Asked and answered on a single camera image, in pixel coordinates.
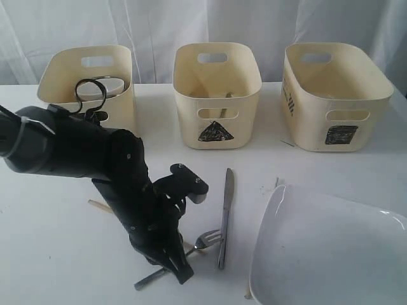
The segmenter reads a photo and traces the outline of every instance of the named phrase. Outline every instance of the butter knife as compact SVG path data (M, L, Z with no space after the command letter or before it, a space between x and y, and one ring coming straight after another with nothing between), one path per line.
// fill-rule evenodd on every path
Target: butter knife
M223 196L223 213L222 213L222 226L221 226L221 249L219 252L219 260L217 267L222 270L224 268L224 261L226 259L226 241L228 237L228 219L231 202L233 201L233 193L235 192L235 176L233 171L228 168L226 170L226 180L224 183L224 196Z

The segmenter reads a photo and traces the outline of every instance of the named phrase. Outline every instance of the white plate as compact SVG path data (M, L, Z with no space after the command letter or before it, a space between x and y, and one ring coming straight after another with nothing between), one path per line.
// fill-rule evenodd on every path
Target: white plate
M252 294L272 305L406 305L406 228L390 211L279 186L253 254Z

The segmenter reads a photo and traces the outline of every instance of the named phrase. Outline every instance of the robotic arm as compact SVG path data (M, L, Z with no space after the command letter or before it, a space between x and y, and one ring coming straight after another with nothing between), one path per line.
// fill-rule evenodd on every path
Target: robotic arm
M208 185L182 164L152 183L140 138L50 105L16 112L0 107L0 156L15 172L88 177L126 229L134 249L184 283L188 264L178 222L186 197L202 202Z

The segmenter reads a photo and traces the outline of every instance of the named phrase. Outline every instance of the black triangle label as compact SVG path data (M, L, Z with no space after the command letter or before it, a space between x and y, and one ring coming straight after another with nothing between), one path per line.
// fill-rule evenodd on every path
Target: black triangle label
M227 141L232 140L232 136L222 125L217 121L213 121L205 130L200 134L198 141L201 142L214 142L214 141Z

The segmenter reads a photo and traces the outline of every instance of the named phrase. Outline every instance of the fork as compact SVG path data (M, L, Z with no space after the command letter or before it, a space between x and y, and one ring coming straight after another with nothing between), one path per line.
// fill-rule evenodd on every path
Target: fork
M212 230L205 232L204 234L201 234L196 242L195 246L191 250L185 253L185 256L191 255L194 251L196 250L203 250L206 248L209 248L210 246L214 245L215 243L218 243L221 241L221 233L220 230ZM138 281L137 283L134 284L134 288L137 291L142 290L147 284L151 283L152 281L161 278L163 275L168 273L168 270L161 268L158 271L155 271L154 273L151 273L149 276L143 278L142 280Z

